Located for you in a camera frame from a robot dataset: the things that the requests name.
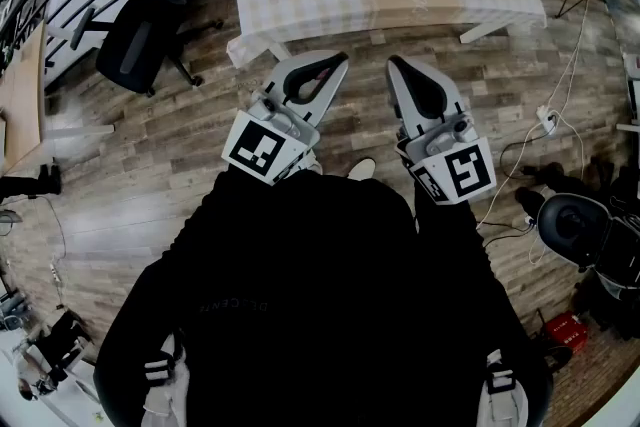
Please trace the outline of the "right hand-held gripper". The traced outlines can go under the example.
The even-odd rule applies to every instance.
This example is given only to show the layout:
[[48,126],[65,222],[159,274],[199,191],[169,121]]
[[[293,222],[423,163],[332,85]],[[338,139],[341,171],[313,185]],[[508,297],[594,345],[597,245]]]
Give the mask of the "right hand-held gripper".
[[[455,205],[496,185],[488,139],[458,101],[455,83],[416,58],[392,55],[386,65],[391,105],[402,121],[396,152],[437,205]],[[446,113],[449,104],[454,110]]]

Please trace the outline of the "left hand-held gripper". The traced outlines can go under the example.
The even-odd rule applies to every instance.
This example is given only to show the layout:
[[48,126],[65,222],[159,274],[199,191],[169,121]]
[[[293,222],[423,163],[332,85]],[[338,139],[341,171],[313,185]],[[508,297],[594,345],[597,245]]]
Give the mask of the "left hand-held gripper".
[[321,172],[313,152],[316,126],[346,77],[348,56],[316,50],[285,59],[270,72],[264,91],[252,94],[252,105],[239,111],[222,157],[267,185],[293,174]]

